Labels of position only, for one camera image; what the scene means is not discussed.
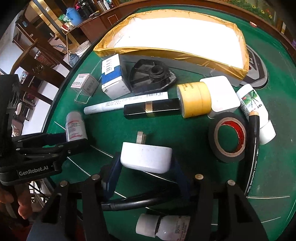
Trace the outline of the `person's left hand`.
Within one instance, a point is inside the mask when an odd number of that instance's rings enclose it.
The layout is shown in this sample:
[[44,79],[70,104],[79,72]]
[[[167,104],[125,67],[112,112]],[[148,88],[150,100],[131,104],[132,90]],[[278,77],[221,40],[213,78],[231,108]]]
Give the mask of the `person's left hand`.
[[27,184],[16,185],[16,194],[13,195],[8,187],[1,186],[1,203],[11,206],[11,211],[18,213],[23,219],[28,219],[33,214],[31,194]]

